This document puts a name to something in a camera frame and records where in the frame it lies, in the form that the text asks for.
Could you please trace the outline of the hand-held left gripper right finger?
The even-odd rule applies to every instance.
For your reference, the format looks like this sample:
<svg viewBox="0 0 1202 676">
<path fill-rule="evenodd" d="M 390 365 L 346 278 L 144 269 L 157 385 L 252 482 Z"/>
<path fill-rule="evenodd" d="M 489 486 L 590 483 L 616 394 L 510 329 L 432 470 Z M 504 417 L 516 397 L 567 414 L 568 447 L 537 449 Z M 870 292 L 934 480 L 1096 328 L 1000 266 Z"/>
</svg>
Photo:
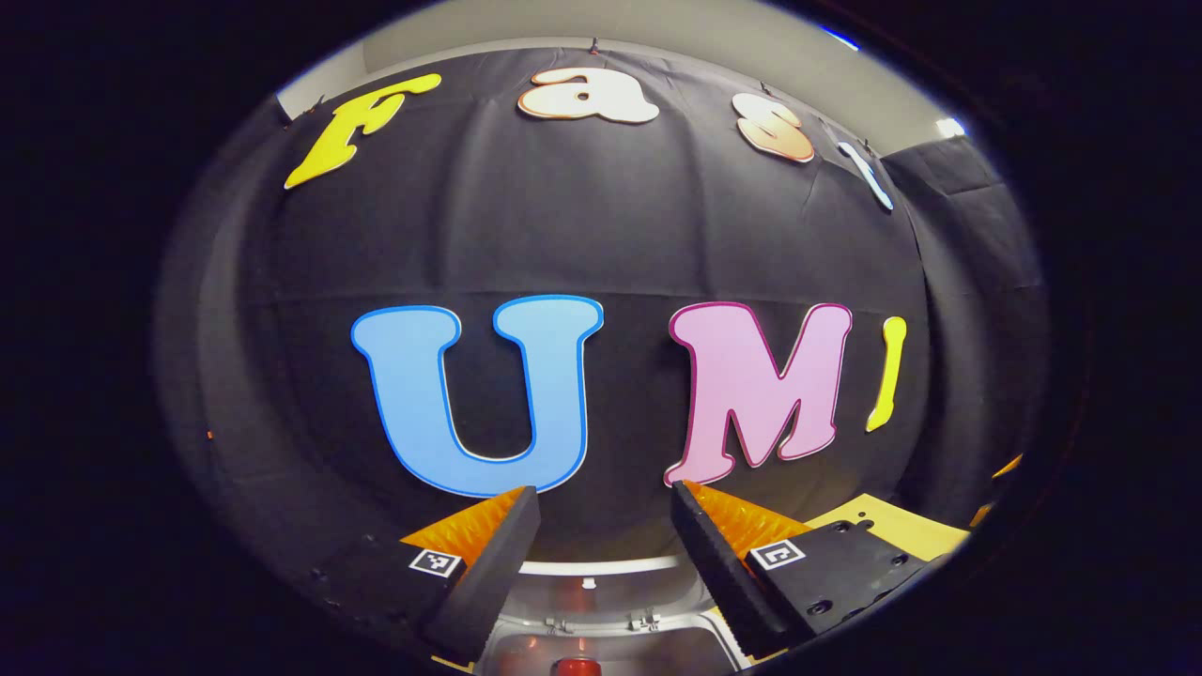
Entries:
<svg viewBox="0 0 1202 676">
<path fill-rule="evenodd" d="M 764 658 L 871 611 L 928 567 L 871 533 L 869 518 L 809 527 L 674 481 L 670 518 L 746 656 Z"/>
</svg>

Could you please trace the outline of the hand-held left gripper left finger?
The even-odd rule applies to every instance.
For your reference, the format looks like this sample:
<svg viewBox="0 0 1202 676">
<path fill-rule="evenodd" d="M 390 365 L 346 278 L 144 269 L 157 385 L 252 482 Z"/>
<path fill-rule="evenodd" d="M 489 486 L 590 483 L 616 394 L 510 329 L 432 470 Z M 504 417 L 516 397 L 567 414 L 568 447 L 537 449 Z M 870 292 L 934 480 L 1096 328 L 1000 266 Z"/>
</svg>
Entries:
<svg viewBox="0 0 1202 676">
<path fill-rule="evenodd" d="M 520 486 L 405 536 L 365 534 L 313 569 L 343 625 L 418 660 L 477 662 L 541 524 Z"/>
</svg>

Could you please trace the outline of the white desktop garbage bin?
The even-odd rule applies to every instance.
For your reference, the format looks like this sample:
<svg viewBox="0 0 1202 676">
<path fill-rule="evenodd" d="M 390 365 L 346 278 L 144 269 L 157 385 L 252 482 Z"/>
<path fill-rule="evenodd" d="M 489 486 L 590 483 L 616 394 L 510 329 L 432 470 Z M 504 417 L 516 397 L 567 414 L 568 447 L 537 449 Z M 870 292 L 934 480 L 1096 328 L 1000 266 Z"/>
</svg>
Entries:
<svg viewBox="0 0 1202 676">
<path fill-rule="evenodd" d="M 686 556 L 526 561 L 476 676 L 557 676 L 569 662 L 599 676 L 738 676 L 752 668 Z"/>
</svg>

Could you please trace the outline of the black backdrop cloth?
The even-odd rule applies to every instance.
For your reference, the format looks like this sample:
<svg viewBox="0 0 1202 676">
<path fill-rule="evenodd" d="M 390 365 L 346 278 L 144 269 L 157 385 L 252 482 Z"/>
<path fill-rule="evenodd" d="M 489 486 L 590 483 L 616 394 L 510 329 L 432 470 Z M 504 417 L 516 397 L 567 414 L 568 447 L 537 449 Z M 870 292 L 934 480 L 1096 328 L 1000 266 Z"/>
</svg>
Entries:
<svg viewBox="0 0 1202 676">
<path fill-rule="evenodd" d="M 1034 435 L 1045 277 L 966 140 L 758 152 L 751 81 L 631 53 L 477 53 L 285 124 L 194 188 L 156 370 L 216 517 L 297 586 L 532 484 L 546 563 L 678 555 L 664 474 L 795 518 L 876 496 L 964 527 Z"/>
</svg>

